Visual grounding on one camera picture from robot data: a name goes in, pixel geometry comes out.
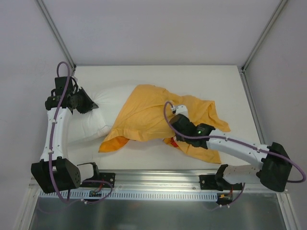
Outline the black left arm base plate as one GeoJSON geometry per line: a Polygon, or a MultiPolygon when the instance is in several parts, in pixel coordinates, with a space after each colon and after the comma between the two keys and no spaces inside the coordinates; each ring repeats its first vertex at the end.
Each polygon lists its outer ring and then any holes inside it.
{"type": "Polygon", "coordinates": [[[86,179],[91,182],[83,182],[80,187],[86,188],[99,188],[102,185],[102,188],[109,188],[110,186],[106,183],[111,184],[112,188],[114,188],[116,181],[116,174],[113,172],[100,172],[98,175],[94,175],[92,178],[86,179]]]}

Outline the orange cartoon print pillowcase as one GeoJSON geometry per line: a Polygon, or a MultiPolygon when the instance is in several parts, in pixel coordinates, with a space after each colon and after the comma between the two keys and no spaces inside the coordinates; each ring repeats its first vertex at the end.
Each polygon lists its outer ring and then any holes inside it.
{"type": "Polygon", "coordinates": [[[130,140],[146,142],[162,139],[165,144],[181,150],[190,157],[220,164],[218,151],[197,148],[174,140],[175,133],[167,124],[173,115],[170,108],[164,108],[167,101],[173,105],[185,105],[189,119],[195,125],[205,123],[223,132],[230,131],[228,123],[218,117],[214,101],[201,100],[191,95],[179,96],[165,88],[143,84],[136,86],[126,102],[120,106],[119,114],[101,143],[99,152],[117,151],[130,140]]]}

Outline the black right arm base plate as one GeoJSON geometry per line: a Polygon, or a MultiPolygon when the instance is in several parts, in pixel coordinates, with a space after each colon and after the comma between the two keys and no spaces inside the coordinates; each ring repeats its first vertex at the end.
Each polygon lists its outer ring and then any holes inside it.
{"type": "Polygon", "coordinates": [[[199,182],[201,190],[241,190],[243,188],[243,184],[230,184],[224,179],[215,179],[215,175],[199,175],[199,182]]]}

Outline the white pillow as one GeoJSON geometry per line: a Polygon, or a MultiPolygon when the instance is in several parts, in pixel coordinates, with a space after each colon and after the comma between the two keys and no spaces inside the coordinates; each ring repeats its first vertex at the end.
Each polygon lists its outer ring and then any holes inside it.
{"type": "Polygon", "coordinates": [[[90,92],[90,98],[98,107],[85,114],[76,112],[72,115],[68,143],[87,142],[108,135],[136,86],[136,84],[120,84],[90,92]]]}

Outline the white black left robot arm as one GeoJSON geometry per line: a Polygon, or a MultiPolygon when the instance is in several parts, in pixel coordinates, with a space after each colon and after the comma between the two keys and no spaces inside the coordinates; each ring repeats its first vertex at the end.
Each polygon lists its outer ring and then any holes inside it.
{"type": "Polygon", "coordinates": [[[100,183],[94,162],[73,164],[68,159],[68,129],[73,111],[86,114],[98,108],[72,77],[56,77],[55,88],[45,102],[47,136],[39,162],[32,163],[31,173],[44,193],[79,188],[84,181],[95,187],[100,183]]]}

